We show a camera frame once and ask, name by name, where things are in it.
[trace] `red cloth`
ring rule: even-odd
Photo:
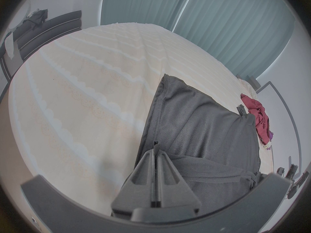
[[[256,117],[256,130],[261,141],[266,145],[269,139],[269,118],[265,113],[265,108],[260,102],[255,99],[251,99],[249,96],[241,94],[241,99],[245,106],[248,108],[248,112]]]

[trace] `bed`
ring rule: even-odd
[[[234,112],[241,93],[255,94],[204,50],[153,24],[88,28],[41,47],[9,88],[12,131],[32,175],[110,215],[165,73]],[[273,172],[272,152],[259,146],[260,171]]]

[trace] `gray garment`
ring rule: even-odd
[[[234,202],[259,182],[254,115],[231,112],[167,74],[151,104],[135,166],[155,142],[200,199],[199,215]]]

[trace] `teal curtain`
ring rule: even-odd
[[[189,0],[174,32],[234,75],[257,78],[285,48],[294,21],[282,0]]]
[[[295,19],[283,0],[103,0],[101,25],[116,22],[174,29],[245,79],[279,56]]]
[[[101,25],[152,23],[172,30],[186,0],[103,0]]]

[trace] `folded gray clothing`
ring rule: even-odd
[[[150,107],[135,166],[158,142],[200,199],[199,215],[231,204],[260,176],[255,116],[240,114],[165,74]]]

